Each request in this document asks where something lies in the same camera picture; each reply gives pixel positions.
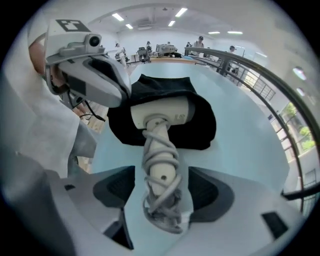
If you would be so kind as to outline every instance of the staircase railing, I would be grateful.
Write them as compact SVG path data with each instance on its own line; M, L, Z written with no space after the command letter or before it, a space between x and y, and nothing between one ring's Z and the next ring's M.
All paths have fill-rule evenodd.
M301 114L302 118L304 119L305 123L310 129L310 133L313 136L313 139L315 141L315 147L317 150L318 155L318 161L320 161L320 128L319 125L312 115L311 111L307 107L307 105L304 103L304 101L300 98L300 96L295 92L294 89L292 89L285 81L283 81L281 78L276 76L274 73L272 73L270 70L266 69L265 67L249 60L244 57L228 53L225 51L215 50L215 49L208 49L208 48L199 48L199 47L186 47L185 48L187 55L190 51L198 52L198 53L204 53L206 55L215 56L219 58L219 63L209 63L208 65L215 67L217 72L220 73L222 76L229 75L233 79L240 82L242 85L247 87L249 90L252 91L264 104L265 106L270 110L274 118L278 121L281 128L285 132L285 137L289 140L290 146L292 147L293 156L296 161L297 165L297 171L299 176L299 182L301 190L299 191L293 191L289 193L282 193L282 196L285 197L289 201L301 199L301 205L300 205L300 211L303 212L304 210L304 198L309 197L311 195L315 195L317 193L320 193L320 182L306 186L304 185L304 176L302 171L302 166L299 158L299 149L297 147L297 144L295 142L295 139L292 137L288 126L284 122L283 118L272 108L272 106L269 104L267 97L263 96L261 92L255 90L254 86L251 86L248 82L243 80L242 76L238 77L235 73L231 72L230 63L235 62L238 65L244 66L247 69L253 70L254 72L258 73L261 77L269 81L271 84L273 84L275 87L279 89L280 92L282 92L287 99L295 106L297 111Z

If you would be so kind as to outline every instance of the metal railing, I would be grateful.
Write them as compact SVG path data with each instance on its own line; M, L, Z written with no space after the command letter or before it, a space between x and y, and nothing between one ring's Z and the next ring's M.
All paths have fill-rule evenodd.
M285 132L285 139L288 139L290 147L293 151L293 156L296 161L297 170L298 170L298 176L300 180L300 191L294 191L290 193L282 193L282 196L284 196L287 200L297 200L301 199L301 205L300 205L300 211L304 211L304 201L305 198L310 197L312 195L319 195L320 193L320 182L305 186L304 184L304 178L303 178L303 172L302 172L302 166L299 159L299 149L297 147L297 144L295 142L295 139L292 137L287 124L284 122L282 117L272 108L272 106L267 101L268 93L264 92L265 88L261 89L260 85L257 85L256 88L254 86L250 85L249 81L243 80L242 76L238 77L235 73L230 72L230 63L235 62L239 67L244 67L247 70L253 70L254 72L258 73L261 77L269 81L271 84L273 84L275 87L279 89L280 92L282 92L287 99L294 105L294 107L297 109L297 111L300 113L302 118L304 119L306 125L310 129L310 133L315 141L315 147L317 150L318 158L320 159L320 128L315 120L314 116L312 115L309 108L306 106L306 104L303 102L303 100L300 99L299 95L288 85L286 82L284 82L281 78L273 74L270 70L266 69L265 67L249 60L244 57L228 53L225 51L220 50L214 50L214 49L208 49L208 48L199 48L199 47L186 47L185 48L187 55L189 54L189 51L198 52L198 53L204 53L207 55L218 57L221 61L220 63L208 63L208 65L216 68L217 72L220 73L222 76L229 75L234 80L237 80L238 83L241 83L245 87L247 87L252 93L254 93L263 103L264 105L270 110L274 118L278 121L281 130Z
M216 62L210 59L204 59L200 57L193 56L193 58L199 62L208 64L215 68L220 67L221 62ZM241 81L246 82L252 89L258 92L264 99L267 101L271 101L271 99L275 96L276 92L270 88L260 77L254 75L248 68L245 66L234 63L234 68L237 68L237 77L239 77L240 81L237 81L237 86L241 84Z

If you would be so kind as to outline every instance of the white wall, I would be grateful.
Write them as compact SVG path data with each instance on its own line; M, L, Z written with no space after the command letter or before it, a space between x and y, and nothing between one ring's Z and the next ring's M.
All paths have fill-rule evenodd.
M135 54L139 47L146 47L147 41L150 41L153 51L156 50L156 45L169 41L178 49L178 53L184 54L187 42L193 44L199 35L170 29L133 29L118 33L118 37L120 46L125 48L127 55ZM213 48L214 40L205 37L203 44L205 48Z

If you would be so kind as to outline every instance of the white table surface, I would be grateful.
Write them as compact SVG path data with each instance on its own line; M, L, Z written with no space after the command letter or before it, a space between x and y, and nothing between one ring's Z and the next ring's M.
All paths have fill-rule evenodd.
M196 92L211 105L216 117L216 136L206 150L178 149L183 180L181 210L193 211L188 191L188 166L196 166L254 180L280 194L289 172L285 152L260 108L240 88L208 68L185 63L150 63L138 65L131 82L140 75L158 78L190 77ZM122 144L108 123L101 133L92 172L121 166L135 166L135 187L124 208L134 255L160 256L174 246L181 235L169 234L150 224L143 215L142 197L146 191L141 168L143 147Z

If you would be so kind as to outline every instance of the coiled cable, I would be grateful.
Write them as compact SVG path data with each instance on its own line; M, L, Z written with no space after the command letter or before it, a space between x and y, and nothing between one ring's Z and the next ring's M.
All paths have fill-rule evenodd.
M167 130L170 128L169 123L163 120L156 123L151 131L144 130L142 132L146 138L143 148L142 166L147 175L144 181L148 190L148 193L143 198L142 207L145 217L156 227L166 232L180 234L183 230L178 226L178 224L181 223L181 212L178 209L178 204L181 200L181 191L178 187L181 183L182 176L177 174L169 185L161 179L150 176L150 168L157 164L171 164L175 170L179 167L179 154L175 145L171 141L158 135L159 129L163 126L166 126ZM150 150L153 140L163 144L163 147ZM173 158L157 157L161 153L170 153L173 155ZM151 184L160 185L165 188L165 191L160 196L157 196L154 194Z

